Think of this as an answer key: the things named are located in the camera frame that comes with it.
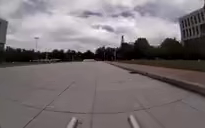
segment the cloud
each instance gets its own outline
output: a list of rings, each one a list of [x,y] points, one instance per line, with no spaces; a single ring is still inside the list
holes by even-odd
[[[95,29],[103,29],[108,32],[115,32],[114,28],[112,28],[112,26],[109,25],[93,25],[92,27]]]
[[[77,16],[79,17],[83,17],[83,18],[88,18],[91,16],[98,16],[98,17],[102,17],[103,14],[100,12],[93,12],[93,11],[82,11],[79,14],[77,13]]]
[[[178,18],[202,6],[201,0],[0,0],[0,17],[9,21],[9,46],[33,49],[39,36],[42,51],[85,51],[117,47],[122,35],[152,45],[180,40]]]

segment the grass lawn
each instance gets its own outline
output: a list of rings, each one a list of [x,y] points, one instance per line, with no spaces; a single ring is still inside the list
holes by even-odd
[[[129,61],[120,61],[120,62],[205,72],[205,61],[194,61],[194,60],[129,60]]]
[[[37,63],[37,62],[0,63],[0,68],[14,67],[14,66],[37,65],[37,64],[46,64],[46,63]]]

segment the white cloud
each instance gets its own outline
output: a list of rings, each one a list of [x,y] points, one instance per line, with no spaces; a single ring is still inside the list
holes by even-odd
[[[136,6],[144,7],[145,14],[134,11]],[[178,23],[173,19],[202,6],[202,0],[0,0],[0,17],[9,21],[7,45],[35,48],[34,37],[39,36],[41,50],[85,51],[103,45],[119,46],[122,34],[127,41],[146,37],[152,45],[166,37],[180,39]],[[97,13],[74,15],[83,11]],[[128,13],[112,17],[125,11],[134,17],[127,17]],[[95,29],[95,25],[108,26],[114,32]]]

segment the asphalt road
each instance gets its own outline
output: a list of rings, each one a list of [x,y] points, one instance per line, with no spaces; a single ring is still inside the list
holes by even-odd
[[[205,98],[102,62],[0,69],[2,128],[205,128]]]

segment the pavement crack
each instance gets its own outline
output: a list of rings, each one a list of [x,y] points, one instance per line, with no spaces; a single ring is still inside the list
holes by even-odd
[[[181,101],[181,102],[182,102],[183,104],[189,106],[190,108],[192,108],[192,109],[194,109],[194,110],[196,110],[196,111],[198,111],[198,112],[202,112],[203,114],[205,114],[204,111],[201,111],[201,110],[197,109],[196,107],[194,107],[194,106],[192,106],[192,105],[186,103],[185,101]]]
[[[93,103],[92,103],[92,112],[90,113],[91,115],[91,122],[90,122],[90,128],[93,128],[93,115],[94,115],[94,109],[95,109],[95,103],[96,103],[96,96],[97,96],[97,81],[98,81],[98,76],[96,75],[95,79],[95,90],[94,90],[94,96],[93,96]]]
[[[29,120],[23,128],[26,128],[34,119],[36,119],[48,106],[50,106],[59,96],[62,95],[62,93],[64,93],[66,90],[68,90],[75,82],[72,82],[71,84],[69,84],[69,86],[67,86],[62,92],[60,92],[50,103],[48,103],[46,106],[44,106],[44,108],[37,113],[31,120]]]

